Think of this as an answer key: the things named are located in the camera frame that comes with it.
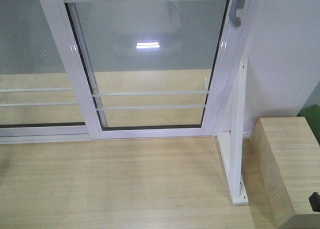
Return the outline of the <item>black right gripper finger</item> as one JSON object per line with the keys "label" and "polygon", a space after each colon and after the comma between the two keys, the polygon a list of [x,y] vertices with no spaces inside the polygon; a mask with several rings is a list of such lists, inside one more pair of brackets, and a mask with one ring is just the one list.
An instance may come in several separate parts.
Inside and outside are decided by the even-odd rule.
{"label": "black right gripper finger", "polygon": [[309,200],[311,209],[314,212],[320,212],[320,195],[319,195],[319,193],[318,192],[313,192],[309,196],[308,200]]}

